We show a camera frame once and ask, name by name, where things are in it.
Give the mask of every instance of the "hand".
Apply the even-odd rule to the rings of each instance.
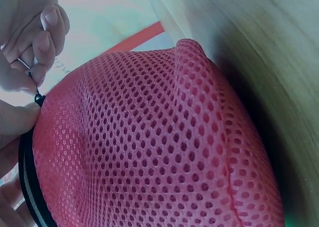
[[[0,0],[0,13],[0,88],[35,94],[62,52],[69,19],[58,0]]]
[[[37,104],[13,107],[0,100],[0,179],[18,160],[19,137],[32,129],[40,112]],[[19,177],[0,186],[0,227],[33,227],[35,222],[23,202]]]

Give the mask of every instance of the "red mesh fabric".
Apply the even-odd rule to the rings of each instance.
[[[34,132],[59,227],[283,227],[267,155],[193,40],[104,54],[48,95]]]

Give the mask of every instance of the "finger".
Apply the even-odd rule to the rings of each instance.
[[[9,173],[18,163],[19,144],[20,138],[17,138],[0,149],[0,178]]]
[[[31,73],[33,81],[38,87],[40,87],[47,73],[47,68],[44,65],[36,64],[32,69],[27,70],[27,72]]]
[[[12,69],[2,52],[0,52],[0,88],[6,91],[36,93],[36,86],[32,78],[25,72]]]
[[[15,208],[23,200],[19,174],[16,174],[11,181],[0,186],[0,191],[8,205]]]
[[[41,13],[41,22],[44,30],[50,32],[55,47],[55,54],[59,55],[63,50],[65,41],[64,20],[60,9],[55,5],[46,6]]]
[[[35,226],[35,221],[30,214],[30,211],[25,203],[25,201],[16,209],[16,212],[24,220],[27,227]]]
[[[25,227],[26,223],[22,216],[11,208],[7,203],[0,204],[1,227]]]
[[[17,139],[19,136],[18,135],[1,135],[1,139],[0,139],[0,149],[4,148],[5,146],[7,146],[10,142],[12,142],[13,140]]]
[[[48,31],[41,31],[34,38],[32,46],[36,64],[51,68],[55,58],[55,46],[51,34]]]
[[[11,68],[18,69],[22,72],[26,72],[26,70],[29,70],[20,60],[15,60],[13,63],[11,63]]]
[[[28,66],[34,65],[34,51],[33,47],[29,46],[20,56],[20,59]]]
[[[23,29],[16,42],[11,42],[10,44],[5,46],[3,53],[8,59],[8,62],[12,63],[17,58],[20,58],[21,54],[23,54],[26,49],[32,46],[35,37],[41,31],[43,31],[43,27],[40,21],[39,14],[33,18],[33,20],[25,29]]]
[[[60,9],[60,13],[61,13],[61,16],[62,16],[62,19],[63,19],[63,22],[64,22],[64,28],[65,28],[65,34],[69,33],[70,31],[70,20],[69,20],[69,17],[68,15],[66,14],[65,10],[57,5]]]
[[[0,100],[0,134],[21,135],[35,125],[40,113],[40,106],[36,103],[26,107],[14,107]]]

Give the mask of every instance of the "wooden surface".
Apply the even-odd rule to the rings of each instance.
[[[264,141],[287,226],[319,223],[319,0],[151,0],[228,76]]]

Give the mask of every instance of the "red line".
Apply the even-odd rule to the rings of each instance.
[[[154,38],[155,36],[164,32],[164,28],[158,21],[155,24],[143,29],[142,31],[132,35],[131,37],[123,40],[121,43],[115,45],[105,53],[118,52],[118,51],[131,51],[146,41]]]

